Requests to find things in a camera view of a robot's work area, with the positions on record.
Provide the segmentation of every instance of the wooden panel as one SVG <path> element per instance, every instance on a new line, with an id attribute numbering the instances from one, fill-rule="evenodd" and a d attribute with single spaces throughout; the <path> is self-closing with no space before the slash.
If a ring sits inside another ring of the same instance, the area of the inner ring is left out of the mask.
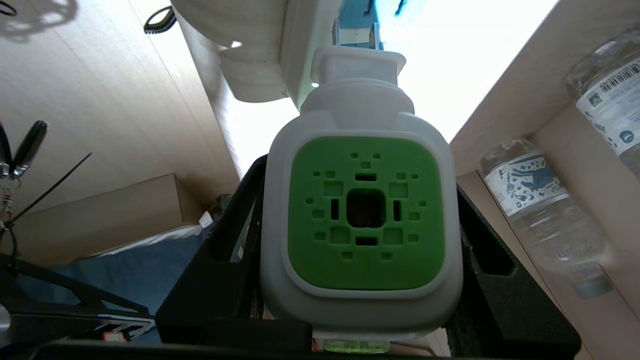
<path id="1" fill-rule="evenodd" d="M 518 260 L 578 330 L 584 344 L 579 358 L 585 358 L 587 350 L 594 360 L 640 357 L 640 343 L 637 341 L 640 338 L 640 321 L 620 292 L 614 289 L 595 299 L 578 298 L 564 279 L 542 270 L 530 260 L 477 172 L 458 177 L 458 183 Z"/>
<path id="2" fill-rule="evenodd" d="M 24 259 L 41 266 L 69 263 L 184 225 L 202 214 L 173 174 L 113 192 L 36 211 L 17 222 Z M 7 235 L 3 252 L 10 252 Z"/>
<path id="3" fill-rule="evenodd" d="M 531 141 L 607 233 L 612 251 L 602 266 L 640 314 L 640 184 L 574 106 L 567 106 Z"/>
<path id="4" fill-rule="evenodd" d="M 475 170 L 500 142 L 534 133 L 562 110 L 569 70 L 638 19 L 637 0 L 560 0 L 451 142 L 456 173 Z"/>
<path id="5" fill-rule="evenodd" d="M 67 3 L 75 6 L 68 22 L 23 42 L 0 37 L 0 110 L 13 148 L 33 121 L 50 123 L 16 207 L 89 151 L 92 158 L 36 209 L 170 172 L 204 203 L 233 192 L 237 174 L 180 29 L 159 54 L 128 1 Z M 27 4 L 39 19 L 59 15 L 47 1 Z M 171 46 L 184 55 L 171 54 Z"/>

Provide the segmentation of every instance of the blue and white label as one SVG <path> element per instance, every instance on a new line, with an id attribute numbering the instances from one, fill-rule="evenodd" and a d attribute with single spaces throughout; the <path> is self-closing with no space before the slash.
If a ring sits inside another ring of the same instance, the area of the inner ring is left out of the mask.
<path id="1" fill-rule="evenodd" d="M 539 152 L 507 161 L 484 177 L 484 181 L 508 217 L 567 193 Z"/>
<path id="2" fill-rule="evenodd" d="M 595 83 L 575 103 L 620 155 L 640 143 L 640 58 Z"/>

